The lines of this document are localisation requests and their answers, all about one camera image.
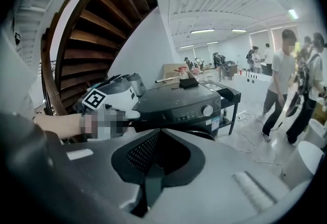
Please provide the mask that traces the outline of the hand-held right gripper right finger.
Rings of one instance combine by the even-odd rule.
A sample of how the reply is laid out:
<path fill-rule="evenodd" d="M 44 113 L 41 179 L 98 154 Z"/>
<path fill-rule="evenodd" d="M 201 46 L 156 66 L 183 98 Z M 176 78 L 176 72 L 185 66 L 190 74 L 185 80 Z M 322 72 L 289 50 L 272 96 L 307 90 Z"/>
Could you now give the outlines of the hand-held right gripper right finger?
<path fill-rule="evenodd" d="M 270 208 L 290 191 L 269 169 L 228 145 L 166 132 L 200 148 L 205 164 L 188 185 L 162 191 L 149 211 L 155 223 L 236 223 Z"/>

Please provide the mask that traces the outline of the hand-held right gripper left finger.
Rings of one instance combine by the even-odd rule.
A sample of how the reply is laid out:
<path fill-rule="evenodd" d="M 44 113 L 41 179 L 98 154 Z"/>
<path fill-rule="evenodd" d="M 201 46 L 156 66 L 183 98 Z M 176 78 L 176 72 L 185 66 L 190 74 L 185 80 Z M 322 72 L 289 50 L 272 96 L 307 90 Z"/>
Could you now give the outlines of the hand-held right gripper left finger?
<path fill-rule="evenodd" d="M 55 145 L 56 169 L 68 183 L 70 217 L 157 218 L 161 131 L 110 140 Z"/>

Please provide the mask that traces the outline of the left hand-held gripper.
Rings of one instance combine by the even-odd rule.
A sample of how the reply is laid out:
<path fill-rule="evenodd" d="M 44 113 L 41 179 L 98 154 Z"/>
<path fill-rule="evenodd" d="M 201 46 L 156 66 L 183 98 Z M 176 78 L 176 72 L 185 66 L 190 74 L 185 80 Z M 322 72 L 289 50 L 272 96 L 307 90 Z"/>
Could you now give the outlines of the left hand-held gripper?
<path fill-rule="evenodd" d="M 127 94 L 105 94 L 93 89 L 81 105 L 80 128 L 87 139 L 106 140 L 124 135 L 129 125 L 126 114 L 131 109 Z"/>

